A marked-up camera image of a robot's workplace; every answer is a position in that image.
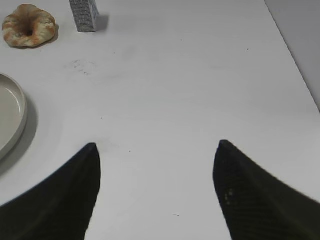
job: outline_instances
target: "white table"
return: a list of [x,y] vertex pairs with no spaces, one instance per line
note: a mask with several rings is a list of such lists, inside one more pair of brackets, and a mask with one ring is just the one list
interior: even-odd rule
[[[2,2],[0,19],[22,3]],[[0,41],[0,71],[31,105],[0,164],[0,204],[96,142],[86,240],[229,240],[212,180],[220,139],[320,200],[319,112],[263,0],[97,0],[109,24],[96,33],[77,33],[67,0],[30,3],[59,37]]]

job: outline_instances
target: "ceramic plate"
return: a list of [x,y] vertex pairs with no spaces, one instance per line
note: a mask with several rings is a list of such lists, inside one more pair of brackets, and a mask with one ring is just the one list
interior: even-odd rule
[[27,122],[27,101],[16,81],[0,73],[0,159],[17,143]]

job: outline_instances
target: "donut-shaped object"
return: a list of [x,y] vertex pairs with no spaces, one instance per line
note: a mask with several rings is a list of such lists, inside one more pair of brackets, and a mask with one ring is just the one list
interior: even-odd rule
[[2,33],[12,47],[36,47],[55,36],[56,20],[34,5],[22,4],[4,19]]

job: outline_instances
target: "gray wall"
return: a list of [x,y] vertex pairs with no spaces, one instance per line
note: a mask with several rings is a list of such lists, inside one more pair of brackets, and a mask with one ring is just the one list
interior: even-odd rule
[[265,0],[320,108],[320,0]]

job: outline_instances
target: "plate rim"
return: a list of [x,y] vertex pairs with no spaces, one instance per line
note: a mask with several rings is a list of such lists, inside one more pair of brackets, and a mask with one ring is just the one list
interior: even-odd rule
[[14,85],[17,87],[19,94],[21,95],[21,101],[19,101],[19,104],[22,106],[22,118],[20,120],[19,126],[16,129],[15,133],[8,138],[8,141],[1,147],[0,146],[0,161],[10,152],[11,149],[14,148],[14,146],[17,144],[18,140],[20,139],[26,124],[27,124],[27,118],[28,118],[28,103],[26,95],[22,89],[22,87],[17,83],[12,77],[8,76],[5,73],[0,72],[0,76],[7,78],[10,80]]

